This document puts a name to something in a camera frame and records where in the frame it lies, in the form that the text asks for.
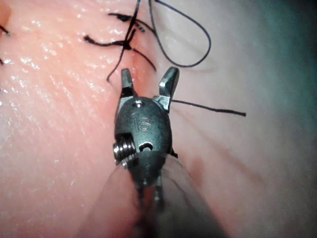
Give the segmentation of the right arm needle driver jaw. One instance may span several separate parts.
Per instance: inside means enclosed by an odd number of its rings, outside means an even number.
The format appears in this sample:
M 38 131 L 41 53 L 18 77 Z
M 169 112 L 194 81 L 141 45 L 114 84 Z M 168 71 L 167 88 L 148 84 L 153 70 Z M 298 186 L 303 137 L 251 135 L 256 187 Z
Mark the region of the right arm needle driver jaw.
M 121 70 L 121 85 L 121 97 L 137 96 L 137 93 L 134 90 L 131 73 L 128 68 Z
M 179 69 L 171 66 L 159 82 L 159 96 L 172 98 L 179 80 Z

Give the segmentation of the right arm needle driver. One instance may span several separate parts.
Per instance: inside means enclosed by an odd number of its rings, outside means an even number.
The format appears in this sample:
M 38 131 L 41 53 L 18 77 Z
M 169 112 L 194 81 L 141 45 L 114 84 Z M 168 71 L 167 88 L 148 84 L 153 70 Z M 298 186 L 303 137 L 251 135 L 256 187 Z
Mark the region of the right arm needle driver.
M 135 153 L 173 154 L 168 112 L 156 100 L 128 96 L 119 99 L 114 120 L 114 161 L 119 164 Z

